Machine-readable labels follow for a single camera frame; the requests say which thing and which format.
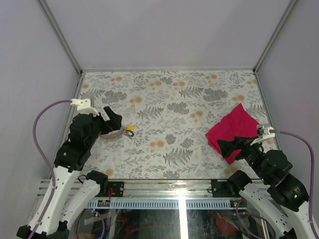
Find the silver keyring bunch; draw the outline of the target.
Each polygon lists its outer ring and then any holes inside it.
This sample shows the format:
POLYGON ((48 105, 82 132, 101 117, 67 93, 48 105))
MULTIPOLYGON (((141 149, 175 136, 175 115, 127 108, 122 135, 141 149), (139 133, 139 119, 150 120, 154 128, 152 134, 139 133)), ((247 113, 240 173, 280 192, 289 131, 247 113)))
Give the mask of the silver keyring bunch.
POLYGON ((112 141, 112 140, 117 140, 123 135, 128 137, 133 137, 135 134, 134 134, 134 131, 127 131, 126 126, 122 126, 119 130, 101 135, 100 137, 106 141, 112 141))

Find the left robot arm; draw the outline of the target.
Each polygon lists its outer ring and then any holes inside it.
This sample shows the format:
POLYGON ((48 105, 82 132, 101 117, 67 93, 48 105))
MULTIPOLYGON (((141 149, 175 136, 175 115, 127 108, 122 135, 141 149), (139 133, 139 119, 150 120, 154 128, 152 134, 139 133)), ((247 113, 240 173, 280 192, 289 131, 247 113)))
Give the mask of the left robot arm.
POLYGON ((67 140, 56 154, 52 179, 33 219, 19 227, 21 239, 66 239, 72 226, 88 202, 109 191, 108 176, 96 170, 87 174, 77 193, 67 200, 76 179, 79 178, 91 149, 98 137, 120 130, 122 116, 110 107, 104 107, 109 120, 97 112, 76 115, 69 127, 67 140))

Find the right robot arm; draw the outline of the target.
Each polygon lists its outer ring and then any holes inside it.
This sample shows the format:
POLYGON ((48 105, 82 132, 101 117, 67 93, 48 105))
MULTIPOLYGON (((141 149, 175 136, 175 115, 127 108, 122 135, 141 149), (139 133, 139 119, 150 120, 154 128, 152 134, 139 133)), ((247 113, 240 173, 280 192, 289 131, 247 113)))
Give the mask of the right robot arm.
POLYGON ((219 139, 223 158, 239 150, 236 160, 244 159, 264 185, 270 197, 279 204, 279 211, 260 193, 252 179, 242 170, 227 179, 227 190, 249 202, 274 229, 280 239, 317 239, 319 229, 312 215, 312 195, 303 183, 290 173, 292 164, 280 150, 263 151, 262 143, 275 135, 235 137, 233 141, 219 139))

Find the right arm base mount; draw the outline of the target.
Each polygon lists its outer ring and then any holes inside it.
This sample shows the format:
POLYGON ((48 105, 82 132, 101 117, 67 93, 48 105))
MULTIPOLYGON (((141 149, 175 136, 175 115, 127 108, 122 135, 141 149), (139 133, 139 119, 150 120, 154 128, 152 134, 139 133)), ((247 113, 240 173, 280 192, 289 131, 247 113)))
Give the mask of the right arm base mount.
POLYGON ((244 187, 252 183, 249 181, 231 181, 211 179, 211 194, 214 198, 235 198, 240 197, 239 192, 244 190, 244 187))

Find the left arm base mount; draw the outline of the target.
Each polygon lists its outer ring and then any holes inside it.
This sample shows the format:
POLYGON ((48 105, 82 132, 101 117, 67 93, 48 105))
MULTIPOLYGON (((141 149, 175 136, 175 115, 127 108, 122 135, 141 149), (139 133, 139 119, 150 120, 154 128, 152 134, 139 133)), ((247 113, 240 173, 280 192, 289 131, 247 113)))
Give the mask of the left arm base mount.
POLYGON ((121 198, 124 195, 125 183, 121 181, 109 182, 107 189, 101 191, 97 197, 121 198))

